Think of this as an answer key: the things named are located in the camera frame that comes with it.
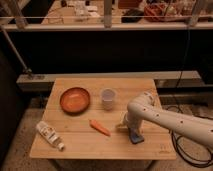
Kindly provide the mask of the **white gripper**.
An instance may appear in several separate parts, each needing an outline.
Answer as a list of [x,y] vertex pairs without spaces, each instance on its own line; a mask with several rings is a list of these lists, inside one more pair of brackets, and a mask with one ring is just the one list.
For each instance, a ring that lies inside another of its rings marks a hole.
[[124,115],[123,123],[130,128],[134,133],[140,134],[142,119],[132,113],[126,113]]

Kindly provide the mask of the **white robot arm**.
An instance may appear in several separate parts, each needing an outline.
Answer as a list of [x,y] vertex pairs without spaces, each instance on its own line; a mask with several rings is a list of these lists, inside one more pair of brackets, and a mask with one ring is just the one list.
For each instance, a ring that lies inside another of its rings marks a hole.
[[213,121],[163,110],[153,103],[154,98],[148,92],[136,96],[127,104],[123,123],[139,134],[141,123],[146,120],[213,149]]

